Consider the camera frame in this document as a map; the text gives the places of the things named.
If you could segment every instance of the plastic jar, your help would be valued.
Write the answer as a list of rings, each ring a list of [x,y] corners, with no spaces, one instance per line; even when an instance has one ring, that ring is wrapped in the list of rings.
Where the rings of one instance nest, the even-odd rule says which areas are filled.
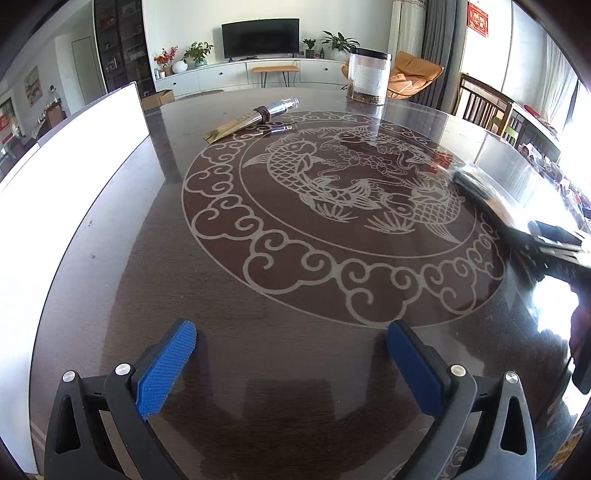
[[[392,56],[366,48],[352,48],[347,98],[370,105],[386,103]]]

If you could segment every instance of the blue textured pad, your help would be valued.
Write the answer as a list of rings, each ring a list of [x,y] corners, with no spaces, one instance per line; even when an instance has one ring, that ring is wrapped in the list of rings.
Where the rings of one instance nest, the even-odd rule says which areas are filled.
[[[440,417],[444,410],[444,386],[398,322],[388,327],[387,344],[421,411]]]
[[[138,382],[135,405],[144,420],[160,411],[196,342],[195,325],[186,320]]]

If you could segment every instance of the glossy tabletop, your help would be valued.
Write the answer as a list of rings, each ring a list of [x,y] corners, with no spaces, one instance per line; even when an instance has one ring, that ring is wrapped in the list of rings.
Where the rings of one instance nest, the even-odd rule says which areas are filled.
[[[203,140],[282,95],[300,108]],[[476,163],[530,215],[573,226],[513,148],[411,102],[328,90],[203,95],[147,121],[47,298],[30,395],[41,470],[63,372],[133,362],[178,317],[195,322],[197,349],[150,423],[191,479],[392,478],[431,424],[385,347],[397,318],[473,375],[516,371],[546,465],[586,404],[567,369],[576,296],[533,282],[444,173]]]

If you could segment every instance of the red poster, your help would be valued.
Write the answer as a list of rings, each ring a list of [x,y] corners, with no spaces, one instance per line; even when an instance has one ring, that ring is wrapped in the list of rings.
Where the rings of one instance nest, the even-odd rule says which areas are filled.
[[[468,27],[476,30],[483,37],[488,37],[488,14],[470,2],[468,2]]]
[[[4,130],[8,125],[10,125],[8,115],[0,115],[0,131]]]

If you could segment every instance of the jar label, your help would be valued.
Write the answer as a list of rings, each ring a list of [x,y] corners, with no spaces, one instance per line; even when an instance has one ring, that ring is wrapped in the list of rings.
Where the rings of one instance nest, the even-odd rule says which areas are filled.
[[[366,93],[367,95],[381,96],[388,88],[388,75],[384,71],[357,65],[355,69],[355,92]]]

